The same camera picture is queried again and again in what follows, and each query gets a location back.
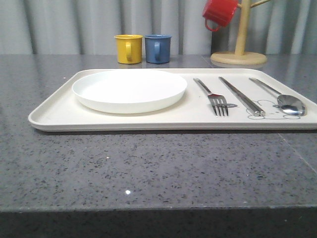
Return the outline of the cream rabbit serving tray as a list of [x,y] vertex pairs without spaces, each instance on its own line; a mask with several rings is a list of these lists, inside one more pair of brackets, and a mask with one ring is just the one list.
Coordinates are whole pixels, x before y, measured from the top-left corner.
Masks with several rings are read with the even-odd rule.
[[[243,68],[170,68],[188,83],[182,99],[176,104],[143,114],[109,114],[82,105],[71,90],[84,76],[99,73],[83,70],[44,100],[29,115],[34,128],[43,131],[109,131],[109,130],[177,130],[177,129],[316,129],[317,106],[262,71]],[[306,106],[305,116],[290,116],[275,106],[276,97],[249,78],[268,84],[283,94],[300,99]],[[216,117],[203,91],[193,78],[201,79],[213,92],[223,95],[234,107],[229,116]]]

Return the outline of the yellow enamel mug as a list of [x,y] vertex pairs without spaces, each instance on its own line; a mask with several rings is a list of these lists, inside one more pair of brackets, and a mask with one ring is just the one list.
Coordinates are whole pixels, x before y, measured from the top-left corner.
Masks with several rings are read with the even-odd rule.
[[142,62],[142,35],[116,35],[117,61],[121,64]]

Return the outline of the silver metal spoon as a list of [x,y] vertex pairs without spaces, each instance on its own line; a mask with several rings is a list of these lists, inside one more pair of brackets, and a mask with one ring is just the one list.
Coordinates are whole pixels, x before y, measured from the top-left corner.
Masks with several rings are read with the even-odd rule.
[[277,104],[279,106],[279,108],[287,115],[291,115],[291,116],[305,116],[306,115],[306,106],[304,105],[304,103],[292,96],[292,95],[286,95],[286,94],[282,94],[279,91],[277,91],[276,89],[274,89],[273,87],[269,86],[268,84],[260,81],[259,79],[250,77],[249,78],[252,82],[266,87],[267,89],[271,90],[272,92],[277,94]]

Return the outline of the red enamel mug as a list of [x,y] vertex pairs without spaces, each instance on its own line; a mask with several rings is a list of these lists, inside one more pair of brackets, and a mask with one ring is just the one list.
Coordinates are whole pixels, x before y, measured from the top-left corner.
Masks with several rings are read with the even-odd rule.
[[[232,20],[238,4],[237,0],[208,0],[203,9],[205,27],[212,32],[226,27]],[[209,27],[209,21],[216,23],[217,27],[214,29]]]

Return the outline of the white round plate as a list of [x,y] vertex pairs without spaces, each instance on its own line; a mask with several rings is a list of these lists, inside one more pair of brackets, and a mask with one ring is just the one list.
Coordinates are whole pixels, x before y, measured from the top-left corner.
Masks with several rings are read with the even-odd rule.
[[153,69],[116,69],[94,73],[72,85],[84,106],[106,113],[138,114],[177,103],[187,81],[174,73]]

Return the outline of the wooden mug tree stand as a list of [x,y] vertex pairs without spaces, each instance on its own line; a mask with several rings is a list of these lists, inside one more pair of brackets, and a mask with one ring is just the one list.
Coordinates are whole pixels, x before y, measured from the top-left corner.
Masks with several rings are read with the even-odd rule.
[[242,3],[238,4],[238,7],[241,8],[241,15],[235,51],[213,53],[211,55],[212,62],[232,65],[260,65],[267,62],[267,57],[265,55],[245,51],[250,10],[251,8],[266,2],[269,2],[269,0],[259,0],[255,3],[251,3],[251,0],[243,0]]

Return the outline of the blue enamel mug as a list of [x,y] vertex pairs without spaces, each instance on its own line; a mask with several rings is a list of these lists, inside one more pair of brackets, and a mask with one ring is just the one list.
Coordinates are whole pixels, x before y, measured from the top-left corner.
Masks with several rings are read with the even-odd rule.
[[170,61],[170,35],[146,35],[146,62],[162,64]]

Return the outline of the silver metal fork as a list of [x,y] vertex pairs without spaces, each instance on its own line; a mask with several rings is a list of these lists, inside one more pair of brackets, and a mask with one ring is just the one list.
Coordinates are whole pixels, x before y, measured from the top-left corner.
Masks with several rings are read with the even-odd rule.
[[198,79],[193,80],[204,90],[211,103],[211,107],[216,117],[227,117],[229,116],[227,101],[223,95],[212,93],[211,90],[205,85],[205,83]]

